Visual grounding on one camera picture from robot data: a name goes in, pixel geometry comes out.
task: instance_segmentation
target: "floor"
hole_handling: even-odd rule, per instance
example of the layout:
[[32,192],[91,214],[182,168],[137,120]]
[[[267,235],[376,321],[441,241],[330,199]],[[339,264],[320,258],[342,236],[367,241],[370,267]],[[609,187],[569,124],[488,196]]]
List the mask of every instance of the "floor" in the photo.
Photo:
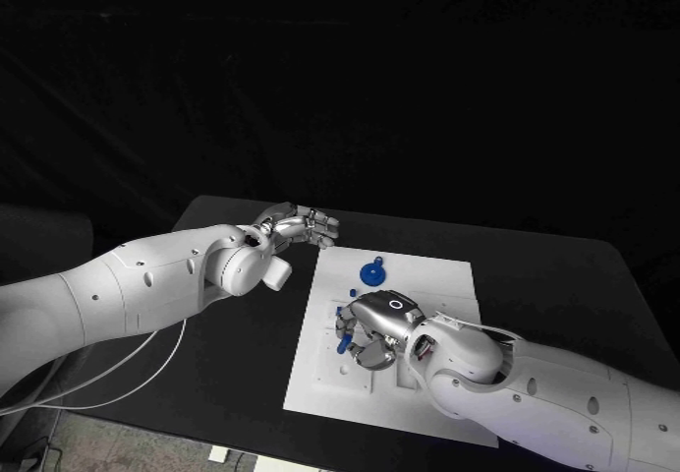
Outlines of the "floor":
[[[210,462],[212,445],[62,412],[52,447],[62,453],[61,472],[251,472],[258,456],[231,450],[223,463]],[[49,452],[45,472],[56,469]]]

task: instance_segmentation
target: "blue cap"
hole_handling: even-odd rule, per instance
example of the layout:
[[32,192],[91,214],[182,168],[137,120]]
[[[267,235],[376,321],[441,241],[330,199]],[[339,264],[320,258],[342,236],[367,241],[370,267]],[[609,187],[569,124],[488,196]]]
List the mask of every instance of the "blue cap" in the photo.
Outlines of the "blue cap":
[[352,342],[352,334],[346,334],[343,336],[343,340],[340,341],[340,344],[337,345],[337,353],[344,354],[344,351],[347,350],[347,346],[350,345]]
[[376,260],[362,267],[359,273],[362,281],[372,287],[378,287],[385,282],[383,258],[376,257]]

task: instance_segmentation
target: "robotic hand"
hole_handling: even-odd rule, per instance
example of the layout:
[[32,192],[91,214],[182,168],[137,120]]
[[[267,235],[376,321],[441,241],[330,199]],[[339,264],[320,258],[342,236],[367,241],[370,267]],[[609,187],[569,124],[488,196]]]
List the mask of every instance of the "robotic hand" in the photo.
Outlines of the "robotic hand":
[[[346,341],[376,371],[403,355],[434,407],[501,439],[582,470],[680,471],[680,394],[586,357],[444,313],[425,315],[395,291],[362,295],[337,313]],[[484,330],[510,337],[494,341]]]
[[337,219],[290,203],[251,225],[221,224],[121,244],[63,273],[0,287],[0,397],[46,362],[117,337],[153,332],[245,295],[281,290],[294,242],[333,246]]

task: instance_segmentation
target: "blue part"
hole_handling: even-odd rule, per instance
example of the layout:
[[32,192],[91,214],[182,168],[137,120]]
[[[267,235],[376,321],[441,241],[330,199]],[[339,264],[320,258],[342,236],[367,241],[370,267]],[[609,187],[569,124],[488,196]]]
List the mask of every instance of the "blue part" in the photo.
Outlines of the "blue part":
[[372,287],[378,287],[386,278],[386,273],[383,269],[383,258],[378,257],[376,260],[366,264],[362,267],[362,271],[359,273],[362,277],[362,281],[370,285]]
[[347,350],[347,346],[350,345],[350,342],[352,342],[352,334],[346,334],[343,336],[340,344],[337,345],[337,353],[339,354],[344,354],[344,351]]

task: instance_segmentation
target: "white platform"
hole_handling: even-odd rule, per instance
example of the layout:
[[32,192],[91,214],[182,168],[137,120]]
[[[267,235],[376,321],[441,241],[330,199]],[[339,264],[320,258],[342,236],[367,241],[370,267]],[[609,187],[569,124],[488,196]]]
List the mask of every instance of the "white platform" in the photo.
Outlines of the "white platform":
[[[365,285],[362,266],[382,256],[386,272],[379,287]],[[497,437],[470,420],[452,420],[431,405],[401,360],[385,371],[360,368],[336,352],[336,307],[359,295],[396,290],[427,316],[439,310],[480,323],[470,263],[333,247],[320,251],[284,408],[421,435],[499,447]],[[366,337],[357,329],[354,342]]]

